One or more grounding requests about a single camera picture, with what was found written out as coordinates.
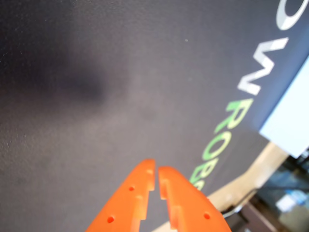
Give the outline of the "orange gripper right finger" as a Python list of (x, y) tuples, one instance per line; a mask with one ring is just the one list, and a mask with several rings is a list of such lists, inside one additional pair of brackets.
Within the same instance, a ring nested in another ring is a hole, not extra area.
[(179, 232), (229, 232), (223, 215), (194, 187), (186, 177), (172, 167), (158, 169), (160, 196), (167, 202), (169, 223)]

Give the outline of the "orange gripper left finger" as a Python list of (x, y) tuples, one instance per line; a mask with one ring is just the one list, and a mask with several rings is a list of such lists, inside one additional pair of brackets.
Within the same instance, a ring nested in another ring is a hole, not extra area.
[(87, 228), (88, 232), (138, 232), (155, 189), (155, 160), (145, 159), (127, 176)]

